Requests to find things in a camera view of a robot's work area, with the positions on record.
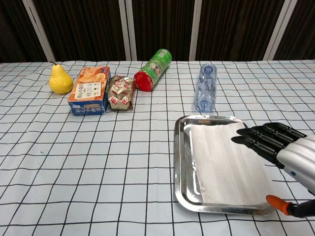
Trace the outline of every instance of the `green can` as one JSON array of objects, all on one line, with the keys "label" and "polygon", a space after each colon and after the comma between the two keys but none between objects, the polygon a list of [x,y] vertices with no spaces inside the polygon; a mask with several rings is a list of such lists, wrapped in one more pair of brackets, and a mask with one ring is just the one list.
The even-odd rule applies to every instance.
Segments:
[{"label": "green can", "polygon": [[148,63],[134,75],[137,88],[141,91],[150,92],[171,61],[172,55],[168,50],[158,50]]}]

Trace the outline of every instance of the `clear plastic bottle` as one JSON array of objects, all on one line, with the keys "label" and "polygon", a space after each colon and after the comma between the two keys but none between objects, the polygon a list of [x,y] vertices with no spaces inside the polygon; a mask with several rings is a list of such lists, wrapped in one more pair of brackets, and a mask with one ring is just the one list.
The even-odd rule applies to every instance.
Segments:
[{"label": "clear plastic bottle", "polygon": [[198,112],[211,112],[215,108],[217,96],[217,68],[204,64],[200,68],[194,106]]}]

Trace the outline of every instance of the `table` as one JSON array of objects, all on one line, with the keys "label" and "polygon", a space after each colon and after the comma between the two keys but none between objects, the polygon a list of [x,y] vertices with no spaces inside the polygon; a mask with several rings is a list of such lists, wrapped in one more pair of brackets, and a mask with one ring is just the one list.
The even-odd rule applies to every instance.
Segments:
[{"label": "table", "polygon": [[[108,65],[133,76],[142,61],[66,61]],[[192,102],[200,65],[175,61],[152,92],[136,91],[134,109],[75,117],[68,95],[51,92],[49,62],[0,65],[0,235],[315,235],[315,218],[196,213],[174,197],[174,124],[199,114]],[[315,61],[213,61],[216,116],[248,126],[278,121],[315,131]],[[266,164],[277,196],[314,196]]]}]

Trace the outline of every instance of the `metal tray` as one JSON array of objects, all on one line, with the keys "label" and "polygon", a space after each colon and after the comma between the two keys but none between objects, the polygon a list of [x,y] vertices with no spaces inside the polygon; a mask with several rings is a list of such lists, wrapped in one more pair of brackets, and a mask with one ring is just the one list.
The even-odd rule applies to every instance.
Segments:
[{"label": "metal tray", "polygon": [[267,215],[274,211],[267,202],[253,206],[233,206],[202,202],[199,181],[194,164],[194,151],[191,140],[191,125],[217,125],[242,122],[235,117],[187,116],[175,123],[174,166],[175,195],[178,202],[188,210],[212,213]]}]

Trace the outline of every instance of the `paper towel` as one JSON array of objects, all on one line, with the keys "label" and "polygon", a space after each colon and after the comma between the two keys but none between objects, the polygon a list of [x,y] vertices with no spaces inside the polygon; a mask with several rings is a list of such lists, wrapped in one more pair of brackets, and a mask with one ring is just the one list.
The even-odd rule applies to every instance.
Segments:
[{"label": "paper towel", "polygon": [[273,194],[262,157],[231,138],[242,123],[193,125],[191,127],[195,164],[204,203],[256,205]]}]

